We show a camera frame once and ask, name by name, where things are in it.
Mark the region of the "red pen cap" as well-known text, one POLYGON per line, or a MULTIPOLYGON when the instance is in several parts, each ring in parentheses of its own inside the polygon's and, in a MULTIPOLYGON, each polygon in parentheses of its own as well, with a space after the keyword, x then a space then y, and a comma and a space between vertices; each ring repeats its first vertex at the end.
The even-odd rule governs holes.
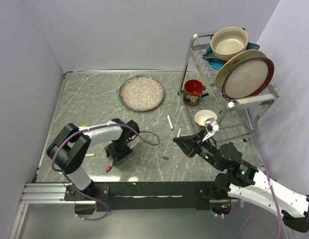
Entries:
POLYGON ((106 172, 109 172, 111 169, 112 169, 112 165, 109 165, 109 166, 106 168, 106 172))

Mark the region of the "white pen red tip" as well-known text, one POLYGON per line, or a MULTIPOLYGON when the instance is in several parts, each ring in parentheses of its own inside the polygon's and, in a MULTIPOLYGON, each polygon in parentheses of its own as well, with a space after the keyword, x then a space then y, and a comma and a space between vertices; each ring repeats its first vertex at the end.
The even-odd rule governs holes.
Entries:
POLYGON ((180 135, 181 135, 181 130, 182 130, 182 127, 180 127, 180 128, 179 128, 179 130, 178 130, 178 133, 177 133, 177 138, 179 138, 179 137, 180 137, 180 135))

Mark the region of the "white pen green tip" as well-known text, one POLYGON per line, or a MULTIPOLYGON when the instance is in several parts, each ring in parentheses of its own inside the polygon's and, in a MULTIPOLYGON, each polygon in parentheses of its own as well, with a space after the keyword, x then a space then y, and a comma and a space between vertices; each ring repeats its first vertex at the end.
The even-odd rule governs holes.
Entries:
POLYGON ((170 115, 169 115, 169 114, 167 114, 167 119, 168 119, 168 123, 169 123, 170 129, 171 129, 171 130, 174 130, 174 126, 173 126, 173 124, 172 124, 172 121, 171 121, 171 118, 170 118, 170 115))

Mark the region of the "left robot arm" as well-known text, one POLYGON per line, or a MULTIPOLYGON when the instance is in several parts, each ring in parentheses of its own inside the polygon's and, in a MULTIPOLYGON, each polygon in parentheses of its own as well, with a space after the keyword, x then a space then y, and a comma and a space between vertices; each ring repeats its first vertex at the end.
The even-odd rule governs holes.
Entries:
POLYGON ((133 152, 128 143, 140 132, 138 124, 133 120, 127 123, 128 128, 121 126, 124 122, 120 119, 112 119, 109 123, 116 126, 77 134, 69 140, 72 145, 65 144, 55 159, 55 164, 71 179, 77 187, 76 194, 83 200, 98 197, 94 181, 82 166, 89 146, 111 141, 104 148, 106 157, 112 157, 113 162, 117 163, 133 152))

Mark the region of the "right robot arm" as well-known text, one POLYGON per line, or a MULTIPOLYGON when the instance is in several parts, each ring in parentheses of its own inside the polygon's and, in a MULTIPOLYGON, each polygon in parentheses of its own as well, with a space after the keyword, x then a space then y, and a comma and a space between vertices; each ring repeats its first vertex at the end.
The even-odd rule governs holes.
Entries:
POLYGON ((298 194, 242 158, 232 142, 220 147, 203 140, 205 132, 175 137, 174 143, 188 157, 200 156, 219 171, 209 189, 199 193, 220 200, 226 196, 238 198, 280 216, 289 228, 306 233, 309 231, 309 195, 298 194))

